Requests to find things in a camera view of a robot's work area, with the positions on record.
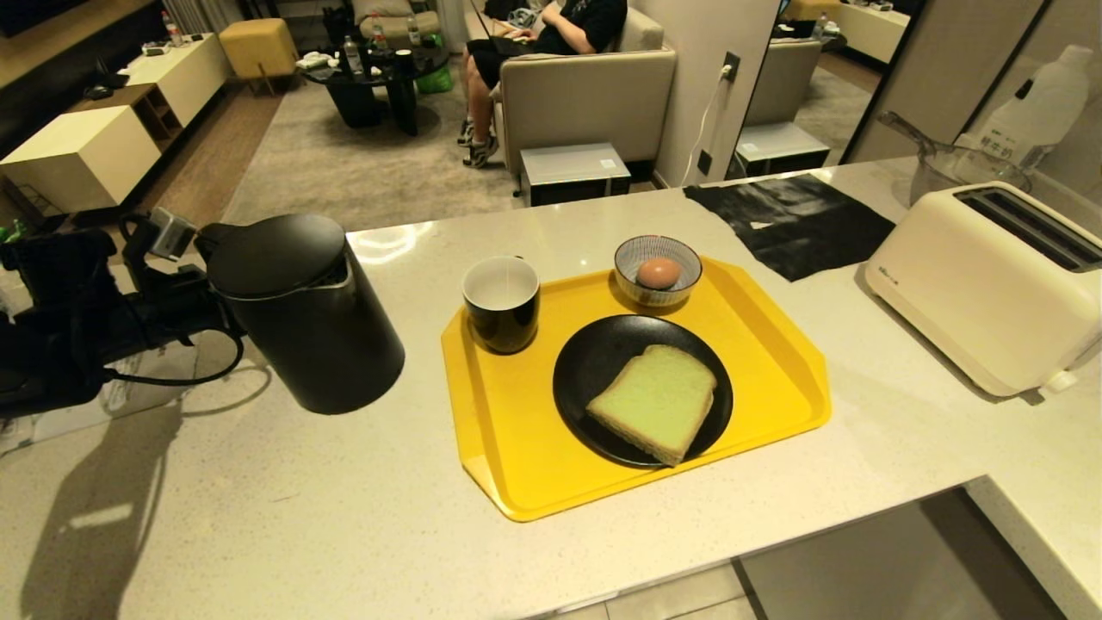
bottle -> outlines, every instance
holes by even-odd
[[[975,134],[976,149],[1017,164],[1037,167],[1071,130],[1090,91],[1087,65],[1093,51],[1068,45],[1000,106]]]
[[[161,22],[164,23],[164,30],[169,31],[169,39],[172,40],[173,47],[180,47],[184,44],[184,35],[180,33],[180,26],[176,22],[172,21],[169,17],[169,11],[161,11]]]
[[[827,12],[823,11],[819,14],[819,19],[815,20],[815,26],[811,29],[811,39],[822,40],[828,22],[830,22],[830,18],[828,18]]]
[[[359,47],[352,40],[352,36],[345,36],[344,55],[348,59],[348,68],[352,69],[353,75],[364,75],[364,61],[359,57]]]
[[[410,32],[410,45],[414,47],[421,46],[421,29],[417,25],[417,17],[410,13],[410,17],[406,18],[406,30]]]
[[[371,13],[371,35],[375,37],[375,48],[386,50],[387,35],[382,33],[382,24],[379,23],[379,13]]]

toaster slot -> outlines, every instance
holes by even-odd
[[[1102,248],[1002,187],[970,189],[954,196],[1069,271],[1088,271],[1102,264]]]

countertop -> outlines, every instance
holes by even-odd
[[[814,174],[898,219],[910,162]],[[544,281],[609,269],[620,241],[647,232],[747,269],[825,356],[833,418],[510,522],[456,454],[440,335],[460,279],[499,253]],[[247,362],[179,406],[3,457],[0,617],[517,619],[958,485],[1069,618],[1102,617],[1098,359],[1049,402],[984,399],[862,290],[860,265],[789,283],[681,189],[349,239],[406,346],[396,387],[326,417]]]

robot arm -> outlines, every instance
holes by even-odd
[[[126,228],[133,222],[132,230]],[[184,265],[175,273],[145,263],[147,252],[176,259],[195,228],[164,211],[121,224],[122,250],[137,292],[121,294],[107,259],[116,252],[99,229],[32,237],[0,244],[0,263],[18,270],[33,306],[14,317],[0,314],[0,418],[86,403],[112,379],[160,385],[193,385],[228,374],[244,353],[245,330],[207,283]],[[235,340],[234,363],[196,380],[121,376],[105,365],[214,330]]]

green bread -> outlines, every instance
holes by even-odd
[[[609,431],[665,465],[680,464],[712,409],[715,377],[699,360],[665,345],[624,366],[586,410]]]

